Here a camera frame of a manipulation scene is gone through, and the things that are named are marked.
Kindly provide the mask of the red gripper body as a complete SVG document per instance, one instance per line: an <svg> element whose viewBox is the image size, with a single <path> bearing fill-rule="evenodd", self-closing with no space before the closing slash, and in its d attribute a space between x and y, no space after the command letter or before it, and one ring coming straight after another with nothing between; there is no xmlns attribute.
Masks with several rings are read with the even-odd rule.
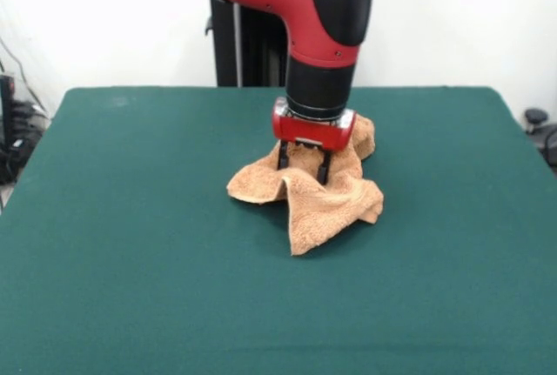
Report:
<svg viewBox="0 0 557 375"><path fill-rule="evenodd" d="M296 117L288 103L275 103L272 109L272 130L277 140L320 146L326 151L342 151L352 135L356 112L344 109L332 121L314 121Z"/></svg>

